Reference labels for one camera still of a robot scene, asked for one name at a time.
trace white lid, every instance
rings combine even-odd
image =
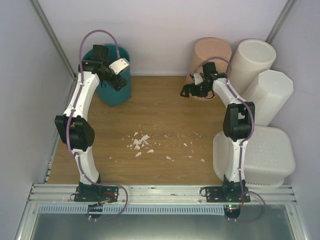
[[[260,73],[258,85],[268,94],[276,96],[288,96],[294,91],[292,80],[279,71],[267,70]]]
[[[272,64],[277,56],[270,44],[257,39],[241,42],[238,51],[246,60],[256,64]]]

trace wooden floor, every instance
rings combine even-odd
[[[119,184],[219,184],[213,168],[213,138],[222,131],[225,106],[219,97],[180,96],[180,76],[132,78],[132,98],[109,107],[93,96],[88,122],[95,131],[93,156],[103,182]],[[149,145],[130,147],[148,135]],[[77,184],[79,172],[66,145],[58,144],[50,184]]]

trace white wall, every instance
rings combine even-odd
[[[320,1],[299,0],[272,46],[273,69],[293,81],[294,92],[272,126],[290,137],[296,170],[290,177],[311,239],[320,239]]]
[[[111,32],[131,55],[134,75],[185,75],[198,39],[217,37],[233,49],[265,40],[287,0],[39,0],[74,70],[91,30]],[[88,38],[111,43],[103,33]]]
[[[11,240],[48,165],[71,77],[29,1],[2,1],[0,19],[0,238]]]

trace teal bin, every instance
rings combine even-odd
[[[111,62],[114,62],[117,60],[117,53],[116,53],[116,46],[114,44],[106,44],[106,47],[108,47],[108,57]],[[122,47],[119,47],[119,52],[121,58],[125,58],[130,63],[130,56],[129,53],[123,49]],[[92,50],[87,52],[83,59],[87,59],[92,55]],[[114,90],[108,83],[103,82],[103,86],[99,84],[99,86],[96,87],[96,93],[99,96],[99,98],[106,104],[108,104],[110,107],[114,107],[120,104],[125,103],[127,100],[131,98],[132,94],[132,84],[131,84],[131,75],[130,75],[130,68],[120,73],[120,76],[127,80],[127,85],[123,87],[120,91]]]

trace metal floor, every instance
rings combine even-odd
[[[256,218],[261,205],[243,206],[242,219]],[[88,221],[84,214],[39,213],[32,240],[293,240],[284,205],[269,205],[257,222],[228,222],[219,215],[124,214]]]

